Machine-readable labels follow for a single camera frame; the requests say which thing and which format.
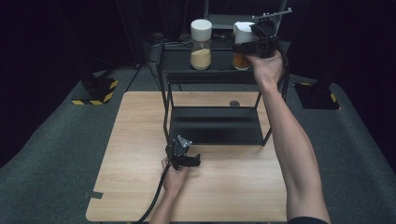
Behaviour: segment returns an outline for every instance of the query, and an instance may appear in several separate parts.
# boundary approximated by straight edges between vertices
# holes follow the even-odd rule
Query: human arm
[[[165,158],[162,161],[163,169],[166,167],[168,159]],[[183,167],[180,171],[175,170],[173,166],[169,167],[169,171],[166,174],[165,180],[163,181],[163,188],[165,194],[158,204],[157,209],[149,223],[151,224],[163,224],[169,223],[173,210],[175,208],[175,202],[177,195],[180,193],[184,186],[184,182],[187,178],[189,167]]]
[[[288,220],[316,217],[330,223],[314,149],[277,89],[277,82],[283,73],[280,53],[277,51],[269,59],[247,58],[254,66],[254,76],[271,124],[276,156],[287,190]]]

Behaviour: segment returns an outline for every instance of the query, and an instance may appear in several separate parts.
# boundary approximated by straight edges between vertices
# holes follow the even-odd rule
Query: gray carpet
[[[85,218],[122,95],[136,70],[120,68],[107,105],[71,105],[70,95],[0,170],[0,223],[89,223]],[[288,105],[310,136],[333,223],[396,223],[396,176],[343,90],[342,109],[302,109],[291,76]],[[183,91],[250,91],[256,87],[182,86]],[[128,91],[157,91],[144,65]]]

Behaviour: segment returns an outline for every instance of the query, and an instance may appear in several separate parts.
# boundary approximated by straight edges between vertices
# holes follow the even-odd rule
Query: spice bottle
[[[191,23],[191,66],[203,70],[211,64],[210,36],[212,23],[207,20],[195,20]]]
[[[235,35],[235,44],[241,44],[253,41],[255,35],[251,33],[250,25],[253,22],[238,21],[233,25],[233,33]],[[237,70],[247,70],[250,67],[250,61],[241,53],[233,54],[233,67]]]

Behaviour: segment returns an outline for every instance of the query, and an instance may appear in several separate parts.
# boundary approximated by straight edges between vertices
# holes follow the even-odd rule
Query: person's left hand
[[[168,158],[163,159],[163,169],[168,163]],[[187,173],[190,167],[182,167],[181,170],[177,171],[173,166],[169,167],[166,178],[163,181],[163,188],[167,193],[178,194],[184,186],[184,182],[187,178]]]

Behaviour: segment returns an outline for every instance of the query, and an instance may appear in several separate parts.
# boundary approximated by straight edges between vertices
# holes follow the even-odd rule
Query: black sleeve
[[[328,224],[315,217],[295,217],[288,221],[288,224]]]

